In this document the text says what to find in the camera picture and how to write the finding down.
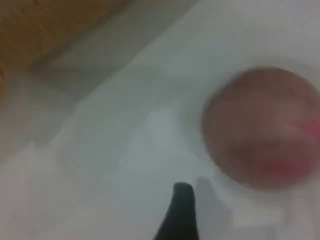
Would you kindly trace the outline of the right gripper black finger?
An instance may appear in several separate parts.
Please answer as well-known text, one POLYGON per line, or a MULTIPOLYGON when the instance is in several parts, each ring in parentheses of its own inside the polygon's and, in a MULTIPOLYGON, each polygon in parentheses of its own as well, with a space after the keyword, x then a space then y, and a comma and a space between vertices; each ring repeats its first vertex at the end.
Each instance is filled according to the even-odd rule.
POLYGON ((196 200, 192 185, 177 182, 155 240, 198 240, 196 200))

